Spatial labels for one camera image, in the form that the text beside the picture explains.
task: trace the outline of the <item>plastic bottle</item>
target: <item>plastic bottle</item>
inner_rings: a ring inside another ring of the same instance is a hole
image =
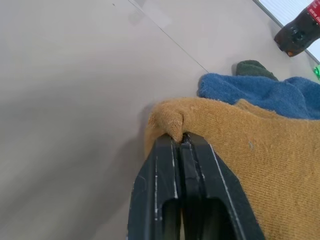
[[[320,0],[314,0],[276,34],[274,41],[281,51],[293,57],[306,50],[318,38],[320,38]]]

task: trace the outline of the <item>red bottle label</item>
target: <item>red bottle label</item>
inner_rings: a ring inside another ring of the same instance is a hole
[[[306,7],[309,14],[320,24],[320,0],[314,0],[309,6]]]

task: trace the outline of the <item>fabric texture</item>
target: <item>fabric texture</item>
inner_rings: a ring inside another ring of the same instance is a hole
[[[236,174],[266,239],[320,236],[320,121],[291,119],[240,100],[179,98],[155,106],[145,154],[168,133],[203,136]]]
[[[320,84],[302,77],[274,81],[264,76],[204,75],[199,97],[231,105],[240,99],[294,119],[320,119]]]
[[[260,76],[278,81],[275,75],[268,71],[260,62],[256,60],[241,61],[236,65],[235,75],[237,76]]]

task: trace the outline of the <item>mustard yellow towel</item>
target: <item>mustard yellow towel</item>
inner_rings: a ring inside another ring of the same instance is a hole
[[[253,106],[180,98],[149,117],[145,154],[168,133],[203,136],[239,178],[267,239],[320,239],[320,120],[289,119]]]

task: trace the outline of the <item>blue towel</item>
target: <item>blue towel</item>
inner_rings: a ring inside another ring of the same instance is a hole
[[[209,73],[201,78],[198,94],[231,105],[245,99],[288,118],[320,120],[320,84],[303,77],[274,81],[264,76]]]

